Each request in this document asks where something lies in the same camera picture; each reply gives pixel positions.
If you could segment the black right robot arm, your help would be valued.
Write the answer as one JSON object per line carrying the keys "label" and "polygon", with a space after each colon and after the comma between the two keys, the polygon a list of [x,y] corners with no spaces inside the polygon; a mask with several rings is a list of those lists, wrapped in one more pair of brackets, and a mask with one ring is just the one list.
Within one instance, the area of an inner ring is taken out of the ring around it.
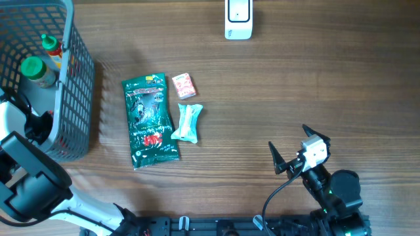
{"label": "black right robot arm", "polygon": [[[307,139],[301,142],[296,158],[287,162],[272,142],[268,147],[276,174],[285,172],[288,181],[274,190],[265,201],[261,227],[267,235],[371,235],[369,216],[360,213],[363,205],[360,179],[356,172],[329,173],[324,166],[331,156],[331,139],[302,125]],[[309,215],[282,216],[270,225],[266,210],[270,200],[297,178],[320,205]]]}

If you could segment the red Kleenex tissue pack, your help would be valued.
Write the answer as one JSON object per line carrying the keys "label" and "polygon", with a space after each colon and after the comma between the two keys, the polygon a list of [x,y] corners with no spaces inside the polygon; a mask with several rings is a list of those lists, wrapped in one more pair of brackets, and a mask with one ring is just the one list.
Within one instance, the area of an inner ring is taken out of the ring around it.
{"label": "red Kleenex tissue pack", "polygon": [[196,89],[189,73],[180,74],[173,77],[171,80],[175,86],[177,95],[181,100],[196,95]]}

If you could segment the red sauce bottle green cap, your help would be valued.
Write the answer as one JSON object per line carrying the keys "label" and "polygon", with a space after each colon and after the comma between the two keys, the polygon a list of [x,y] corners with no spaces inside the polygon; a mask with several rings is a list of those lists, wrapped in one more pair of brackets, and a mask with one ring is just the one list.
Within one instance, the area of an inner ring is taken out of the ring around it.
{"label": "red sauce bottle green cap", "polygon": [[52,61],[60,69],[62,65],[62,46],[61,42],[54,36],[42,34],[41,45],[50,56]]}

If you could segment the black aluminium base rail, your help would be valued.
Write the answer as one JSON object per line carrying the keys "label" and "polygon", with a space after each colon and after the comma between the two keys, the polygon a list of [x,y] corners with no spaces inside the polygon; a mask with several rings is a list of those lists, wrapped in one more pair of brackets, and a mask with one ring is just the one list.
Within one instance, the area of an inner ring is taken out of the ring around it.
{"label": "black aluminium base rail", "polygon": [[[146,218],[138,217],[136,226],[123,226],[113,235],[150,236],[223,236],[223,235],[266,235],[261,217],[254,218]],[[372,234],[367,216],[353,215],[342,220],[327,221],[309,215],[284,215],[265,220],[273,235],[341,235],[368,236]]]}

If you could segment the grey plastic mesh basket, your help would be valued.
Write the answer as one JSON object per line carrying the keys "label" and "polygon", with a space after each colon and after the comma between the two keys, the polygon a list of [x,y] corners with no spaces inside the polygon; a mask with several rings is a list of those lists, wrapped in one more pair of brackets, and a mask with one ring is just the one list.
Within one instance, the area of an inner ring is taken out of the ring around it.
{"label": "grey plastic mesh basket", "polygon": [[[62,46],[58,69],[41,45],[41,35]],[[40,88],[26,79],[20,65],[38,56],[56,74],[56,82]],[[1,86],[27,96],[34,113],[53,113],[49,137],[39,145],[56,162],[82,158],[89,148],[95,65],[75,24],[72,1],[1,2]]]}

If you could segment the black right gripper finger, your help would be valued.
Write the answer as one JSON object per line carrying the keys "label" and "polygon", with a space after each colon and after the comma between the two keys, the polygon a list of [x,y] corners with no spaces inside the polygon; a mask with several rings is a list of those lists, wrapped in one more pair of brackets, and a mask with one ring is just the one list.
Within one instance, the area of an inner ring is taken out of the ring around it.
{"label": "black right gripper finger", "polygon": [[315,130],[313,130],[312,128],[310,128],[309,126],[307,126],[306,124],[302,124],[302,128],[303,128],[303,130],[304,130],[304,132],[305,132],[305,134],[308,136],[308,137],[310,137],[310,136],[312,136],[312,135],[317,135],[317,136],[319,136],[326,144],[328,144],[328,143],[330,143],[330,141],[331,141],[331,139],[328,137],[328,136],[326,136],[326,135],[324,135],[324,134],[321,134],[321,133],[319,133],[319,132],[317,132],[317,131],[315,131]]}
{"label": "black right gripper finger", "polygon": [[281,174],[285,172],[288,168],[288,164],[286,163],[284,158],[280,155],[280,153],[278,152],[278,150],[276,149],[276,147],[274,146],[272,142],[269,142],[268,146],[272,154],[275,173]]}

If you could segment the teal wet wipes pack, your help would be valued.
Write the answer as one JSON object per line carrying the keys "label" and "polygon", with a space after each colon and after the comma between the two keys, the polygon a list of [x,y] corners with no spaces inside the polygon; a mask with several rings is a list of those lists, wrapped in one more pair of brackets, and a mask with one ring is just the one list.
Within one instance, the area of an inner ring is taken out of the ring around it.
{"label": "teal wet wipes pack", "polygon": [[172,133],[171,139],[196,144],[198,142],[196,125],[203,106],[201,104],[178,104],[178,108],[180,110],[178,129]]}

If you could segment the white barcode scanner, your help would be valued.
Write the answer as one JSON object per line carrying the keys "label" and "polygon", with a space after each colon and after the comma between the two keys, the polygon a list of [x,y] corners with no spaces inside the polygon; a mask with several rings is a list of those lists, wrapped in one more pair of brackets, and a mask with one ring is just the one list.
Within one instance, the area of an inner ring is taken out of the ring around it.
{"label": "white barcode scanner", "polygon": [[253,0],[225,0],[224,8],[225,38],[250,39],[253,31]]}

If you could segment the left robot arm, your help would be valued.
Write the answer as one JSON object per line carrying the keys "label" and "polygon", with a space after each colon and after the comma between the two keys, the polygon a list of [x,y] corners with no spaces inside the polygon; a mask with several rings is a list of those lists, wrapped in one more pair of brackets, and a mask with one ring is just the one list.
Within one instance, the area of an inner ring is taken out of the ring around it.
{"label": "left robot arm", "polygon": [[137,217],[117,204],[103,203],[79,191],[69,174],[34,143],[43,143],[53,116],[32,112],[24,94],[1,88],[8,102],[25,117],[25,135],[12,131],[1,141],[1,210],[12,227],[29,227],[45,220],[62,220],[81,227],[82,235],[140,235]]}

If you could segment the green-lid spice jar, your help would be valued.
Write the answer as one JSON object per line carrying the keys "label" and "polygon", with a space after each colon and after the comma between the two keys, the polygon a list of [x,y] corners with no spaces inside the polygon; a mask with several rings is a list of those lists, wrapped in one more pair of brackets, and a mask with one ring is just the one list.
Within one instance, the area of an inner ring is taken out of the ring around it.
{"label": "green-lid spice jar", "polygon": [[20,66],[22,75],[42,89],[53,86],[56,75],[42,59],[37,56],[26,58]]}

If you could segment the green snack bag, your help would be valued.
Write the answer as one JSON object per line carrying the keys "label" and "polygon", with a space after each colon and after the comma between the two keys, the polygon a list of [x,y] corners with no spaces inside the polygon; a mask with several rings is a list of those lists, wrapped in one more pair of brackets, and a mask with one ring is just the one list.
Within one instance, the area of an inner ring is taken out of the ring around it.
{"label": "green snack bag", "polygon": [[167,108],[164,73],[143,75],[121,82],[134,169],[180,159],[175,131]]}

